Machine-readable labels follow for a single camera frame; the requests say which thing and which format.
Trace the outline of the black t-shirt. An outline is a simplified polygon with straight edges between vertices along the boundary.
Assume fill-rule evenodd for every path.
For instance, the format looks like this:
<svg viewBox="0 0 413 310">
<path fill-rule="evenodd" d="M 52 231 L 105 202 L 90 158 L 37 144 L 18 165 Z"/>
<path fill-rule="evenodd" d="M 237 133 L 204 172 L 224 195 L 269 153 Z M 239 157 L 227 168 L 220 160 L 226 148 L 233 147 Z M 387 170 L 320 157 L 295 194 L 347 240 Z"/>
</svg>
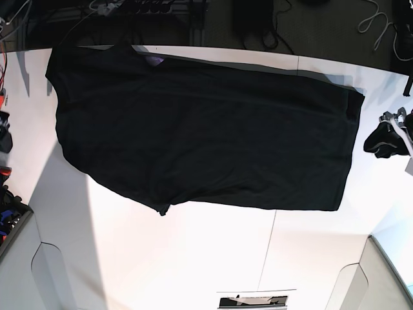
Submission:
<svg viewBox="0 0 413 310">
<path fill-rule="evenodd" d="M 287 211 L 339 209 L 364 95 L 309 77 L 164 57 L 130 45 L 57 46 L 65 159 L 165 215 L 189 201 Z"/>
</svg>

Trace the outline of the grey table bracket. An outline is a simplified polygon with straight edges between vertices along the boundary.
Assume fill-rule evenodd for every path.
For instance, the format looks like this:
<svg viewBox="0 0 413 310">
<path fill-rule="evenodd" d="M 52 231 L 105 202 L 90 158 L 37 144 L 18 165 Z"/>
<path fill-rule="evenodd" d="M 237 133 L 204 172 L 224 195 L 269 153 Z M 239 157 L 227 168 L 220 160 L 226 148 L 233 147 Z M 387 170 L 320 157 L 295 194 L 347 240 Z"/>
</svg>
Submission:
<svg viewBox="0 0 413 310">
<path fill-rule="evenodd" d="M 368 280 L 359 263 L 340 270 L 326 310 L 358 310 L 368 290 Z"/>
<path fill-rule="evenodd" d="M 32 276 L 46 309 L 77 309 L 62 252 L 41 242 L 31 263 Z"/>
</svg>

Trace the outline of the left grey table bracket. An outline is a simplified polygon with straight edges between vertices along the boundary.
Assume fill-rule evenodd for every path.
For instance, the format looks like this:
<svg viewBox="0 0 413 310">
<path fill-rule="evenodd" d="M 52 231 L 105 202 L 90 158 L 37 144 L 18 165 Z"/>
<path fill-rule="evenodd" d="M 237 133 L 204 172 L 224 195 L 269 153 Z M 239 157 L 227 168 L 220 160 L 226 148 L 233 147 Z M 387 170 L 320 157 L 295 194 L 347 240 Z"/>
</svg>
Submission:
<svg viewBox="0 0 413 310">
<path fill-rule="evenodd" d="M 77 309 L 62 252 L 41 242 L 31 263 L 32 276 L 46 309 Z"/>
</svg>

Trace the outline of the right grey table bracket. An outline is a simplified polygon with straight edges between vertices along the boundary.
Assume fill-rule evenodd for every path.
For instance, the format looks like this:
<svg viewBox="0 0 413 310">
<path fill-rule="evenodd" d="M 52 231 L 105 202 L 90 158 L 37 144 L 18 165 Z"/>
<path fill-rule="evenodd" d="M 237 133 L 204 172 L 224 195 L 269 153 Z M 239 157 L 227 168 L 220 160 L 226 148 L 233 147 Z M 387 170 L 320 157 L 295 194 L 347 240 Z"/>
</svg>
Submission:
<svg viewBox="0 0 413 310">
<path fill-rule="evenodd" d="M 368 290 L 368 280 L 359 263 L 340 270 L 326 310 L 358 310 Z"/>
</svg>

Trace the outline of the red handled screwdriver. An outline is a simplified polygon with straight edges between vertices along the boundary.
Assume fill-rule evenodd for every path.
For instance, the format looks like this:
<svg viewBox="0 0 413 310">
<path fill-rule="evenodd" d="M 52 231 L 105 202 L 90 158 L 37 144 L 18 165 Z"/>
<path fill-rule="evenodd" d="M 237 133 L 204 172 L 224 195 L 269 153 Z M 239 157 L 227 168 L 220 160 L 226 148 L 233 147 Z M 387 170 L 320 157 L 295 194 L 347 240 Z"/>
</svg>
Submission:
<svg viewBox="0 0 413 310">
<path fill-rule="evenodd" d="M 3 89 L 0 91 L 0 109 L 6 105 L 7 102 L 7 95 L 6 95 L 6 90 Z"/>
</svg>

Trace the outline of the bin of dark clothes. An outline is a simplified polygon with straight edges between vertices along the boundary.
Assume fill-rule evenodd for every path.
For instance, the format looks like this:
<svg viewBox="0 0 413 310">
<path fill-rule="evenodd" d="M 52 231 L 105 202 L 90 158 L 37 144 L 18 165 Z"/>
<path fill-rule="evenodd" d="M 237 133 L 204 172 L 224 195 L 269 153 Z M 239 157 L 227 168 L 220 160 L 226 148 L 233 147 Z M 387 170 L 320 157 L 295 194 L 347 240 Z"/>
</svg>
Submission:
<svg viewBox="0 0 413 310">
<path fill-rule="evenodd" d="M 32 217 L 33 210 L 14 196 L 8 186 L 1 187 L 1 258 L 3 258 L 17 238 L 26 222 Z"/>
</svg>

